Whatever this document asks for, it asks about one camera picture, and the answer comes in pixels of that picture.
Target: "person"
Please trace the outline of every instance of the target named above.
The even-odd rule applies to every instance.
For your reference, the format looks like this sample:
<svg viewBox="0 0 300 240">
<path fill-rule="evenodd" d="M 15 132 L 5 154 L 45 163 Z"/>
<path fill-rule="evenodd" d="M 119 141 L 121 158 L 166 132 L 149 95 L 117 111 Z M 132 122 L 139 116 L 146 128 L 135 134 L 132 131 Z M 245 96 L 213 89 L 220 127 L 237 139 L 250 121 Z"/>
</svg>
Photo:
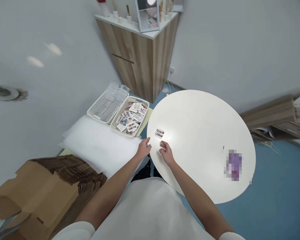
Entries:
<svg viewBox="0 0 300 240">
<path fill-rule="evenodd" d="M 53 240 L 244 240 L 204 190 L 177 164 L 167 142 L 161 142 L 159 152 L 206 231 L 163 179 L 135 180 L 126 187 L 150 152 L 149 140 L 142 140 L 134 157 L 97 191 L 75 223 L 61 230 Z"/>
</svg>

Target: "cardboard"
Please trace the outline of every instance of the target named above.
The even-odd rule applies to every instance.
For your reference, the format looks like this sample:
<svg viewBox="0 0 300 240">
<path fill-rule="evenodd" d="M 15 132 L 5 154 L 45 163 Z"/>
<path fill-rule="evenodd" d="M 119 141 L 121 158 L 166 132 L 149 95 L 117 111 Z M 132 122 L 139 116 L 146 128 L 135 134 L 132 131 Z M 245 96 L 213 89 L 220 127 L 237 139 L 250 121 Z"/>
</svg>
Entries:
<svg viewBox="0 0 300 240">
<path fill-rule="evenodd" d="M 29 160 L 16 174 L 0 187 L 0 219 L 12 220 L 3 239 L 51 239 L 107 180 L 73 155 Z"/>
<path fill-rule="evenodd" d="M 47 239 L 78 196 L 78 183 L 70 185 L 33 161 L 16 174 L 0 187 L 0 219 L 18 214 L 7 229 L 22 223 L 18 232 L 26 240 Z"/>
</svg>

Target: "mirror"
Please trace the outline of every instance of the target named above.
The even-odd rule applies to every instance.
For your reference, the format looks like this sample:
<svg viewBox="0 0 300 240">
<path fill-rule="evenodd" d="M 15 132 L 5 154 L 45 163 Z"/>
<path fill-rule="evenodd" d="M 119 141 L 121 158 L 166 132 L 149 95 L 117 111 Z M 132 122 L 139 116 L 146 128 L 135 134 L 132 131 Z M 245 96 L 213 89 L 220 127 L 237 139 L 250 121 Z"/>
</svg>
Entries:
<svg viewBox="0 0 300 240">
<path fill-rule="evenodd" d="M 140 32 L 160 29 L 159 7 L 157 0 L 136 0 Z"/>
</svg>

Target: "table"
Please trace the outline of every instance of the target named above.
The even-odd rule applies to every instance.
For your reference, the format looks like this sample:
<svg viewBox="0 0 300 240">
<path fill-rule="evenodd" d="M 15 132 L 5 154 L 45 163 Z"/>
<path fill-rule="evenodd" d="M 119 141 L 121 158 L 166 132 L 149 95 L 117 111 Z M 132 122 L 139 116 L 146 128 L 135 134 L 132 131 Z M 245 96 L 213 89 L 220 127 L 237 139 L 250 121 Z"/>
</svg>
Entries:
<svg viewBox="0 0 300 240">
<path fill-rule="evenodd" d="M 197 90 L 179 91 L 161 100 L 150 116 L 152 161 L 163 179 L 183 194 L 159 153 L 157 128 L 165 131 L 162 140 L 170 144 L 176 162 L 215 204 L 233 200 L 251 184 L 256 166 L 251 134 L 239 114 L 220 98 Z M 229 150 L 242 154 L 239 181 L 224 173 Z"/>
</svg>

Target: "white foam sheet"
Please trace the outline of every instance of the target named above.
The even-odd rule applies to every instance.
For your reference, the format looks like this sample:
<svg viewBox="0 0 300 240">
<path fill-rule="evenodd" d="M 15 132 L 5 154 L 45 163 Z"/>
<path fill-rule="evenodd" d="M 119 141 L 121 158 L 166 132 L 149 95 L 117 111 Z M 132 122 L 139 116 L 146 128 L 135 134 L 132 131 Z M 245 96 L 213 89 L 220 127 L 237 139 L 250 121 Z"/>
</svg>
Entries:
<svg viewBox="0 0 300 240">
<path fill-rule="evenodd" d="M 112 177 L 137 152 L 140 138 L 128 138 L 88 115 L 64 134 L 63 147 L 85 160 L 97 172 Z"/>
</svg>

